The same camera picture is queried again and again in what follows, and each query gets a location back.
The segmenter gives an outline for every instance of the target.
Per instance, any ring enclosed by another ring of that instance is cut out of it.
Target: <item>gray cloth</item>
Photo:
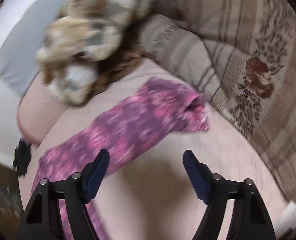
[[[39,72],[36,52],[44,29],[58,17],[65,0],[36,0],[11,30],[0,49],[0,76],[19,95],[24,95]]]

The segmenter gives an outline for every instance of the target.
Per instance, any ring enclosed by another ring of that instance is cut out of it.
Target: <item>wooden surface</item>
[[[14,170],[8,169],[0,165],[0,184],[9,187],[11,192],[19,193],[18,177]],[[22,204],[20,195],[18,195],[20,211],[22,212]],[[15,232],[19,225],[19,218],[9,212],[0,209],[0,233],[5,240],[15,239]]]

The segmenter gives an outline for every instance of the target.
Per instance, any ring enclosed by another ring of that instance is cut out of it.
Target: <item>blue clamp pad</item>
[[[110,156],[102,149],[92,163],[88,163],[81,172],[81,186],[84,192],[83,202],[88,204],[97,195],[102,180],[109,166]]]
[[[208,166],[200,163],[191,150],[183,154],[183,165],[198,198],[208,205],[212,181],[212,173]]]

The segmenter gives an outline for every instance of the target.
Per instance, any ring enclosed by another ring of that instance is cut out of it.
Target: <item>striped fabric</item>
[[[147,55],[205,92],[296,202],[294,10],[286,0],[158,0],[155,10],[172,20],[147,22]]]

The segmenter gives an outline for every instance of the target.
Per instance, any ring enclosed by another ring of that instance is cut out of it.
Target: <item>pink patterned fabric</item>
[[[107,175],[159,143],[171,131],[206,131],[205,97],[193,88],[160,78],[149,79],[129,98],[98,116],[89,127],[39,159],[32,191],[38,182],[63,180],[93,162],[104,148],[110,153]],[[73,240],[64,201],[60,213],[66,240]],[[93,202],[89,217],[101,240],[109,239]]]

